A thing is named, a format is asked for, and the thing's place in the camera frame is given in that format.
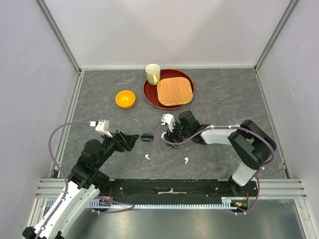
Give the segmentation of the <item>black earbud charging case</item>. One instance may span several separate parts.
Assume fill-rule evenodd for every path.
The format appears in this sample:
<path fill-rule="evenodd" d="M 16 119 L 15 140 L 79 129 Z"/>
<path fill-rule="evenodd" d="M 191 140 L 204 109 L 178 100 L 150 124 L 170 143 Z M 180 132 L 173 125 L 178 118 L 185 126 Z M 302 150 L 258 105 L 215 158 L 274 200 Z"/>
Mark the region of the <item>black earbud charging case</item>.
<path fill-rule="evenodd" d="M 153 141 L 154 140 L 154 136 L 152 134 L 142 134 L 141 135 L 141 140 L 142 141 Z"/>

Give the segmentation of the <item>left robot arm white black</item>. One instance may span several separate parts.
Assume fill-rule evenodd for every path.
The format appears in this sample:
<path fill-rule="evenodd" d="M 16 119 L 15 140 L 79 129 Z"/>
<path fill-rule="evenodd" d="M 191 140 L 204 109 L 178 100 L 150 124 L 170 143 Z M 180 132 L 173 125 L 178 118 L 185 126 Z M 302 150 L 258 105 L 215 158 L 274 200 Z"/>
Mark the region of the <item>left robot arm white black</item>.
<path fill-rule="evenodd" d="M 63 239 L 77 218 L 98 195 L 109 192 L 109 177 L 99 169 L 114 152 L 131 151 L 139 135 L 116 131 L 103 140 L 85 143 L 67 182 L 47 214 L 33 227 L 27 227 L 25 239 Z"/>

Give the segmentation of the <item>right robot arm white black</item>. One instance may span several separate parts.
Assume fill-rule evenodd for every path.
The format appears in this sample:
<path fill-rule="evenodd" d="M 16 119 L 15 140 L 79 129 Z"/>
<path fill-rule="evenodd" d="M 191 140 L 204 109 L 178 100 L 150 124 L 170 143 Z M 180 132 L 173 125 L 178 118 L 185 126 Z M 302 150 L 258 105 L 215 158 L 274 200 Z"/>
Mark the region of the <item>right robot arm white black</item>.
<path fill-rule="evenodd" d="M 251 120 L 229 126 L 200 124 L 191 111 L 184 111 L 178 119 L 164 114 L 160 125 L 167 126 L 167 131 L 158 136 L 174 148 L 189 141 L 232 146 L 241 159 L 228 180 L 228 190 L 234 196 L 244 193 L 251 179 L 276 157 L 276 143 Z"/>

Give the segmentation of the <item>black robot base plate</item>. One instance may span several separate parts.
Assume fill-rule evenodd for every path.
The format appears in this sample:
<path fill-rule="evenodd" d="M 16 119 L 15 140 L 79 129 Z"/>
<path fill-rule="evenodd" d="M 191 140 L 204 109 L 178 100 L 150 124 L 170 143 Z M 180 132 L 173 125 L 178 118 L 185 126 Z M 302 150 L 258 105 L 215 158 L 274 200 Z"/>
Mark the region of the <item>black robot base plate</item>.
<path fill-rule="evenodd" d="M 135 205 L 220 204 L 223 197 L 253 198 L 256 182 L 238 187 L 217 179 L 114 179 L 100 196 Z"/>

